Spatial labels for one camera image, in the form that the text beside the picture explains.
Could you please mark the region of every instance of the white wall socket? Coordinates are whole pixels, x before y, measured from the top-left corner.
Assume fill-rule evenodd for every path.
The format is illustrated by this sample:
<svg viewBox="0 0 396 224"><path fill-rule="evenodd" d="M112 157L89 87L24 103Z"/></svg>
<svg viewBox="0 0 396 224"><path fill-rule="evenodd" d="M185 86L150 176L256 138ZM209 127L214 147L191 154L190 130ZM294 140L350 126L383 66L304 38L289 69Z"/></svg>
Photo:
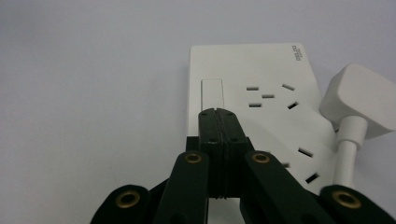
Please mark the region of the white wall socket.
<svg viewBox="0 0 396 224"><path fill-rule="evenodd" d="M233 111L256 150L274 154L306 189L332 184L335 133L301 44L191 48L188 136L198 113Z"/></svg>

